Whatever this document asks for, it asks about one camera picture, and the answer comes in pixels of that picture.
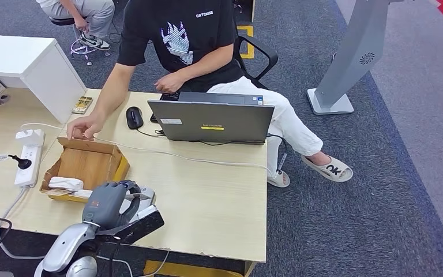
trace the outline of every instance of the sneaker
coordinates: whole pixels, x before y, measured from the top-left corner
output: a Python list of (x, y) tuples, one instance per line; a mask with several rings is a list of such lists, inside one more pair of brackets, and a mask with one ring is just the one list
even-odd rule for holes
[(276, 173), (275, 178), (268, 176), (267, 181), (269, 184), (277, 186), (278, 188), (286, 188), (290, 185), (290, 177), (283, 170), (281, 170), (281, 173)]
[(96, 36), (92, 36), (92, 35), (86, 35), (85, 33), (82, 33), (79, 41), (84, 45), (87, 45), (89, 47), (93, 47), (98, 50), (106, 51), (111, 48), (110, 44), (105, 42), (103, 39), (100, 39), (100, 38), (98, 38)]

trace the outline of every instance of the man's left hand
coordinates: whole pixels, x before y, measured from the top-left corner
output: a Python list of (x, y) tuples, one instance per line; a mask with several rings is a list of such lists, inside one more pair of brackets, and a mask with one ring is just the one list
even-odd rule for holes
[(162, 77), (154, 85), (156, 89), (164, 93), (175, 93), (186, 82), (186, 79), (179, 72), (170, 73)]

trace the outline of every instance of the grey pants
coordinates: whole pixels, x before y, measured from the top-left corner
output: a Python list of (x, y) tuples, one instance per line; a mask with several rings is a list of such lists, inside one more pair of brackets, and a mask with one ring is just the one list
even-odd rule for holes
[[(114, 4), (112, 0), (72, 0), (79, 13), (87, 17), (89, 22), (89, 35), (105, 38), (110, 29), (111, 20), (114, 15)], [(55, 19), (72, 18), (72, 15), (60, 3), (43, 8), (43, 11)]]

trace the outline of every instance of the speaker grille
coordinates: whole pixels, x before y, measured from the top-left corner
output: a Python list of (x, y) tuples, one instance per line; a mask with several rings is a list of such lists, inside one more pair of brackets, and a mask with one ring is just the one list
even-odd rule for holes
[(374, 53), (373, 52), (369, 52), (369, 53), (365, 53), (360, 59), (359, 59), (359, 63), (361, 65), (367, 65), (368, 63), (372, 62), (374, 60)]

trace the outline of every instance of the white label sticker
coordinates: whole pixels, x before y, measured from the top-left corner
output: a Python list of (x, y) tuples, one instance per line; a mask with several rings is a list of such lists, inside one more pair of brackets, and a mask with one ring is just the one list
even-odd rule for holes
[(9, 159), (7, 155), (0, 155), (0, 161)]
[(160, 120), (164, 124), (182, 124), (180, 119), (161, 119)]

